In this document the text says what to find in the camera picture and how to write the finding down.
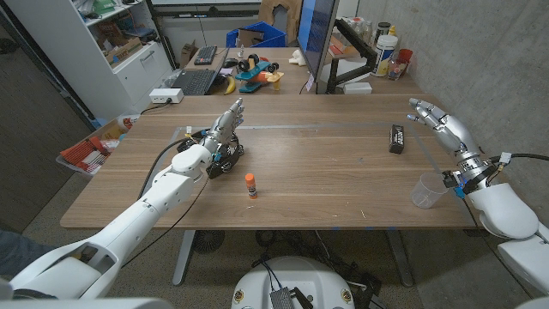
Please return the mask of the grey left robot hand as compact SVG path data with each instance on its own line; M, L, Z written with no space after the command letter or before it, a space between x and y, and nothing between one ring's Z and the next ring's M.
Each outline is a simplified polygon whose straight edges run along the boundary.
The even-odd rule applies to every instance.
M208 134L201 140L200 144L213 154L220 144L229 143L232 139L232 133L244 122L243 111L243 99L238 98L227 111L214 121Z

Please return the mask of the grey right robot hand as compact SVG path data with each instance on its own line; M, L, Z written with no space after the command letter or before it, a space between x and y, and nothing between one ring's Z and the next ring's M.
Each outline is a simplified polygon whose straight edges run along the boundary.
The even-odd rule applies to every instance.
M457 165L454 172L447 172L445 182L460 186L465 194L487 188L488 178L496 172L496 167L481 158L480 147L467 127L457 117L425 100L411 98L409 105L415 114L408 114L407 118L430 128Z

